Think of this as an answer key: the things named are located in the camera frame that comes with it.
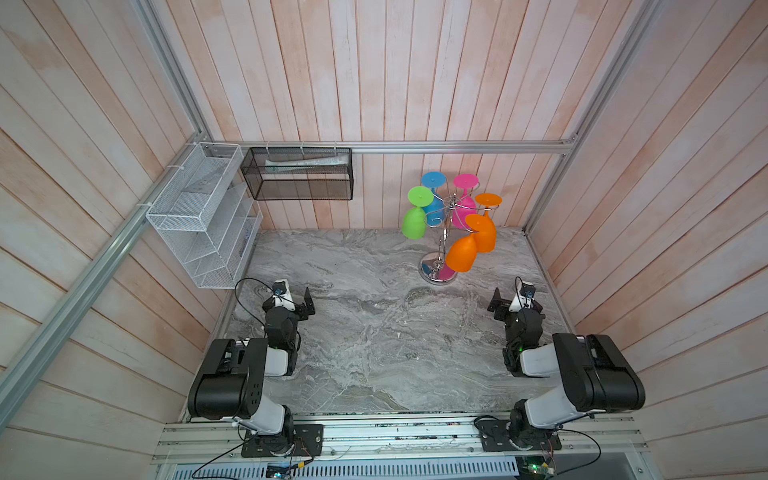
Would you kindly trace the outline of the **orange wine glass front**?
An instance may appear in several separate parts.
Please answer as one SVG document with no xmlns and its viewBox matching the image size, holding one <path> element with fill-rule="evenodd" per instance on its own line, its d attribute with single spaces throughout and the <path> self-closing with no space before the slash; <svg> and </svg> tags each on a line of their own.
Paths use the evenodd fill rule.
<svg viewBox="0 0 768 480">
<path fill-rule="evenodd" d="M 457 240 L 450 248 L 446 256 L 446 265 L 455 272 L 469 272 L 480 254 L 477 250 L 475 240 L 472 238 L 473 231 L 467 225 L 470 234 Z"/>
</svg>

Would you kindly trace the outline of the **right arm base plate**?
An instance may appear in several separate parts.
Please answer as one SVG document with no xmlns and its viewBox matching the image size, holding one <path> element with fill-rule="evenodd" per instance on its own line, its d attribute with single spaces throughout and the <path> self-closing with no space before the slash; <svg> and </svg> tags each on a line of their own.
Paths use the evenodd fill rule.
<svg viewBox="0 0 768 480">
<path fill-rule="evenodd" d="M 531 427 L 523 420 L 483 415 L 473 420 L 484 452 L 557 451 L 562 443 L 555 430 Z"/>
</svg>

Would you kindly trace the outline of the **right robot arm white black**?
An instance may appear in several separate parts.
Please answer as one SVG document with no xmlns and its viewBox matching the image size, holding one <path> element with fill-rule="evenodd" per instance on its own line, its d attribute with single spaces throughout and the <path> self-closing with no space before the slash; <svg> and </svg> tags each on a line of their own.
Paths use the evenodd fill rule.
<svg viewBox="0 0 768 480">
<path fill-rule="evenodd" d="M 487 310 L 504 324 L 502 357 L 513 376 L 559 380 L 549 391 L 516 402 L 506 434 L 490 435 L 499 447 L 558 447 L 555 435 L 561 425 L 644 406 L 645 387 L 609 336 L 555 333 L 550 343 L 540 342 L 545 314 L 532 284 L 522 283 L 512 299 L 503 298 L 496 289 Z"/>
</svg>

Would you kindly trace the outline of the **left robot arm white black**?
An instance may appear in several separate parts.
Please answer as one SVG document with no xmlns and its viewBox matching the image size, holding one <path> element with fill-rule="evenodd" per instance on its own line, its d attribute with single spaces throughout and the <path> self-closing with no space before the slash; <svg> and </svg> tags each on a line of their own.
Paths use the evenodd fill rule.
<svg viewBox="0 0 768 480">
<path fill-rule="evenodd" d="M 319 456 L 323 427 L 297 427 L 290 408 L 268 398 L 267 378 L 294 373 L 301 347 L 298 324 L 315 314 L 309 290 L 295 303 L 285 281 L 264 302 L 264 336 L 214 340 L 191 386 L 187 409 L 193 418 L 227 420 L 243 435 L 245 458 Z"/>
</svg>

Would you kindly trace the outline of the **green plastic wine glass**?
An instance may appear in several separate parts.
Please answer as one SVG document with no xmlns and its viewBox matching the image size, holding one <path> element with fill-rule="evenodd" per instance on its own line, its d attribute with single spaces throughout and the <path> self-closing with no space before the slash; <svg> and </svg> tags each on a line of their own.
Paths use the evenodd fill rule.
<svg viewBox="0 0 768 480">
<path fill-rule="evenodd" d="M 424 186 L 416 186 L 409 190 L 407 199 L 412 207 L 403 218 L 402 233 L 411 240 L 424 237 L 427 230 L 427 213 L 425 208 L 433 202 L 432 191 Z"/>
</svg>

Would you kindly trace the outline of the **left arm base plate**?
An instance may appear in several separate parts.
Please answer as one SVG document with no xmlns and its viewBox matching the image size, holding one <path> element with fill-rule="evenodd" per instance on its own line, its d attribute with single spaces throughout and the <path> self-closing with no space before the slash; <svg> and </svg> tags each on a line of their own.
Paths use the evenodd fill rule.
<svg viewBox="0 0 768 480">
<path fill-rule="evenodd" d="M 322 424 L 299 424 L 286 426 L 275 435 L 246 433 L 241 450 L 243 458 L 272 458 L 304 456 L 318 457 L 322 453 L 324 426 Z"/>
</svg>

